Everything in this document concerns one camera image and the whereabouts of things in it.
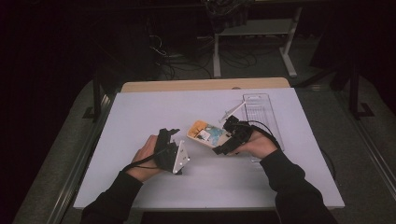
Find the hand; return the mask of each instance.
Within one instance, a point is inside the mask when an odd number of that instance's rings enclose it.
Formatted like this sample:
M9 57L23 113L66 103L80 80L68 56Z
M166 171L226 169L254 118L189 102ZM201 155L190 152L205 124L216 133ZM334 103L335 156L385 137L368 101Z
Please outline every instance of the hand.
M244 145L234 150L232 154L246 151L252 154L254 157L264 159L266 156L276 150L276 146L269 138L257 131L253 131L250 139Z
M155 144L157 143L157 135L151 135L146 144L137 150L136 154L134 155L134 159L132 162L141 161L148 156L154 154ZM141 167L134 167L126 171L128 175L133 176L134 178L138 179L141 182L145 182L146 180L150 179L154 175L160 173L162 170L157 168L157 164L155 164L154 160L146 161L145 163L140 164L139 166L148 167L148 168L141 168Z

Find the person's right hand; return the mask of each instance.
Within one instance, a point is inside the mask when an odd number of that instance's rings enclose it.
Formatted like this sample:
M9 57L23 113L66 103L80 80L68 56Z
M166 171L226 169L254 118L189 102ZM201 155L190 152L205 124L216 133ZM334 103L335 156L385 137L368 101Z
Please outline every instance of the person's right hand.
M264 159L266 156L276 151L277 148L274 143L262 133L253 131L250 139L242 146L238 147L236 150L231 152L232 154L238 152L249 152L254 157L259 159Z

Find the white metal stand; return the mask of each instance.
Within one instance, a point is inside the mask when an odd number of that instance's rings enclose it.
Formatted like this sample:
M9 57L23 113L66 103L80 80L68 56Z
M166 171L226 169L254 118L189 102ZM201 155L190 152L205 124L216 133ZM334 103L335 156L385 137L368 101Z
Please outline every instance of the white metal stand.
M213 54L214 78L221 77L219 61L220 35L283 35L288 34L287 41L279 49L283 62L290 77L297 77L297 73L289 57L291 42L294 38L302 8L298 7L292 19L247 21L247 25L225 29L221 34L215 34L215 52Z

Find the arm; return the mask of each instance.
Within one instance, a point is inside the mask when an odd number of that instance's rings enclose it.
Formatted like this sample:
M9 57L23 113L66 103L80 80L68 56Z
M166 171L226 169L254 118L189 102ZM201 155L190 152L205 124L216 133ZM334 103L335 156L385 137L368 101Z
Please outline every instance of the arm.
M235 152L247 151L262 159L271 189L277 192L276 210L283 224L337 223L323 204L320 192L307 182L305 172L258 132Z
M152 155L156 142L157 136L150 136L146 144L136 152L133 161L140 161ZM156 167L156 164L151 160L141 166ZM119 172L111 187L84 208L80 223L122 223L128 219L134 198L143 186L143 182L160 171L160 169L134 167L126 172Z

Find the person's left hand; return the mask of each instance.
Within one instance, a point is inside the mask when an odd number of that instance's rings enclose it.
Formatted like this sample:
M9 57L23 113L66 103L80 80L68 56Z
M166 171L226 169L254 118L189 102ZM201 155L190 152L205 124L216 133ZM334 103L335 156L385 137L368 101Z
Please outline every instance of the person's left hand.
M142 148L137 150L132 162L141 161L148 156L151 156L154 153L155 144L157 143L157 137L157 135L151 135L148 138L146 144ZM146 161L139 166L147 168L134 167L126 171L126 173L141 182L145 182L146 180L150 179L151 177L162 171L160 168L157 168L157 164L155 164L154 160Z

